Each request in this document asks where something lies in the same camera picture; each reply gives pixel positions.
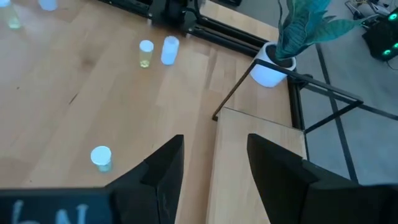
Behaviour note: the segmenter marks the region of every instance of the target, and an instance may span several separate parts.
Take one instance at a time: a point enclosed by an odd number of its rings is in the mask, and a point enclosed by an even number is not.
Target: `black device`
[[[0,223],[172,224],[183,159],[177,135],[103,188],[0,190]]]
[[[272,224],[398,223],[398,185],[355,184],[257,134],[247,150]]]
[[[398,9],[380,18],[362,37],[372,57],[388,61],[398,55]]]
[[[163,18],[169,23],[183,24],[185,22],[185,8],[188,0],[168,0],[165,3]]]

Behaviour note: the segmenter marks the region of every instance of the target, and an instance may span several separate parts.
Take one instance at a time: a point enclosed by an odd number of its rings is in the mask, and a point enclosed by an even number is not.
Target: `black cable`
[[[390,63],[388,61],[386,61],[386,62],[387,62],[388,67],[390,67],[392,70],[398,70],[398,68],[391,67],[391,65],[390,65]]]

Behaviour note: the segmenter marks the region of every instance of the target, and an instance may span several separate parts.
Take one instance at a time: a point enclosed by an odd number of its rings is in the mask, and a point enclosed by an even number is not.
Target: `thin black rod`
[[[322,95],[328,95],[330,97],[335,98],[336,100],[339,100],[339,101],[342,101],[342,102],[345,102],[345,103],[351,103],[352,102],[351,100],[349,100],[347,98],[344,98],[342,96],[339,96],[339,95],[336,95],[336,94],[333,94],[333,95],[329,94],[329,92],[327,92],[325,90],[322,90],[322,89],[319,89],[319,88],[317,88],[315,86],[308,85],[305,88],[310,90],[310,91],[313,91],[315,93],[319,93],[319,94],[322,94]],[[393,119],[394,121],[398,121],[398,115],[395,115],[395,114],[392,114],[392,113],[388,113],[388,112],[385,112],[383,110],[379,110],[377,108],[373,108],[373,107],[365,105],[365,104],[359,105],[358,108],[360,108],[362,110],[366,110],[366,111],[368,111],[370,113],[377,114],[379,116],[383,116],[385,118]]]
[[[287,90],[289,91],[290,114],[292,127],[304,130],[303,109],[301,105],[300,87],[292,77],[287,77]]]
[[[311,131],[319,128],[320,126],[326,124],[327,122],[332,121],[332,120],[334,120],[337,117],[340,117],[341,115],[351,111],[352,109],[355,109],[356,107],[358,107],[361,104],[363,104],[362,101],[355,101],[354,103],[352,103],[352,104],[350,104],[348,106],[345,106],[343,109],[337,111],[336,113],[333,113],[333,114],[327,116],[325,119],[323,119],[323,120],[317,122],[316,124],[312,125],[311,127],[307,128],[304,131],[304,133],[305,134],[310,133]]]
[[[337,95],[337,94],[335,94],[335,93],[333,93],[331,91],[326,91],[326,90],[323,90],[323,89],[321,89],[319,87],[316,87],[316,86],[313,86],[313,85],[307,85],[304,88],[306,88],[306,89],[308,89],[308,90],[310,90],[310,91],[312,91],[314,93],[321,94],[323,96],[332,97],[333,99],[336,99],[338,101],[341,101],[341,102],[344,102],[344,103],[347,103],[347,104],[351,104],[351,103],[355,102],[355,100],[351,100],[349,98],[345,98],[345,97]]]
[[[231,26],[227,26],[220,22],[214,22],[212,19],[208,19],[207,17],[204,17],[204,19],[200,21],[199,25],[204,26],[208,29],[213,29],[219,33],[228,35],[232,38],[238,39],[240,41],[243,41],[247,44],[251,44],[259,48],[261,48],[267,42],[247,32],[237,29],[232,29]]]
[[[221,45],[223,47],[229,48],[231,50],[241,52],[242,54],[249,55],[250,57],[255,57],[257,52],[259,51],[254,47],[240,44],[234,40],[225,39],[220,35],[212,34],[211,32],[208,32],[198,27],[195,27],[194,30],[191,32],[191,34],[196,37]]]
[[[334,86],[331,86],[331,85],[328,85],[328,84],[326,84],[326,83],[320,82],[320,81],[315,80],[315,79],[313,79],[313,78],[310,78],[310,77],[308,77],[308,76],[301,75],[301,74],[295,73],[295,72],[293,72],[293,71],[284,69],[284,68],[282,68],[282,67],[280,67],[280,66],[278,66],[278,65],[274,65],[274,64],[272,64],[272,63],[263,61],[263,60],[261,60],[261,59],[255,59],[254,62],[255,62],[255,63],[258,63],[259,65],[262,65],[262,66],[264,66],[264,67],[273,69],[273,70],[275,70],[275,71],[282,72],[282,73],[284,73],[284,74],[286,74],[286,75],[288,75],[288,76],[290,76],[290,77],[294,77],[294,78],[297,78],[297,79],[299,79],[299,80],[304,80],[304,81],[307,81],[307,82],[309,82],[309,83],[311,83],[311,84],[314,84],[314,85],[316,85],[316,86],[325,88],[325,89],[327,89],[327,90],[334,91],[335,93],[339,93],[339,94],[341,94],[341,95],[343,95],[343,96],[350,97],[350,98],[352,98],[352,99],[354,99],[354,100],[362,101],[362,98],[359,97],[359,96],[357,96],[357,95],[355,95],[355,94],[349,93],[349,92],[347,92],[347,91],[345,91],[345,90],[341,90],[341,89],[336,88],[336,87],[334,87]]]
[[[253,61],[252,64],[250,64],[249,68],[245,71],[245,73],[242,75],[242,77],[238,80],[238,82],[235,84],[235,86],[232,88],[232,90],[228,93],[228,95],[225,97],[223,102],[218,106],[217,110],[213,113],[213,116],[211,117],[214,121],[218,120],[217,114],[220,112],[222,107],[225,105],[225,103],[231,98],[232,94],[238,89],[238,87],[242,84],[244,79],[250,74],[250,71],[254,68],[256,65],[256,62]]]

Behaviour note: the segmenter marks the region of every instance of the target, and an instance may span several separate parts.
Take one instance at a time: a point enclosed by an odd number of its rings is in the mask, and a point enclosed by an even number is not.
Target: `gray floor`
[[[235,10],[277,27],[277,0],[243,0]],[[332,0],[329,14],[351,19],[344,1]],[[361,28],[337,40],[322,43],[331,84],[361,96],[366,105],[398,114],[398,71],[373,59],[361,38]],[[398,68],[398,57],[391,60]],[[317,51],[312,46],[297,57],[299,73],[309,73],[325,81]],[[302,90],[305,125],[332,113],[329,98]],[[398,121],[355,109],[341,117],[345,136],[360,184],[398,182]],[[310,160],[319,166],[349,178],[345,155],[336,123],[330,122],[307,135]]]

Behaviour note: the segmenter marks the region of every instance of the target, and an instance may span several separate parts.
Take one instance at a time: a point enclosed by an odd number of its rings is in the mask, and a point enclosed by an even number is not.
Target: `wooden table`
[[[36,1],[15,4],[24,28],[0,25],[0,187],[102,186],[184,134],[177,223],[204,223],[217,125],[211,114],[251,58],[180,37],[177,61],[166,67],[162,43],[175,34],[139,16],[94,0],[59,0],[54,12]],[[275,28],[207,6],[223,22],[277,37]],[[148,69],[138,63],[142,39],[155,43]],[[267,89],[248,78],[228,106],[291,125],[286,83]],[[90,162],[99,145],[113,151],[108,174]]]
[[[246,146],[251,133],[307,158],[302,131],[223,108],[218,120],[207,224],[269,224],[250,170]]]

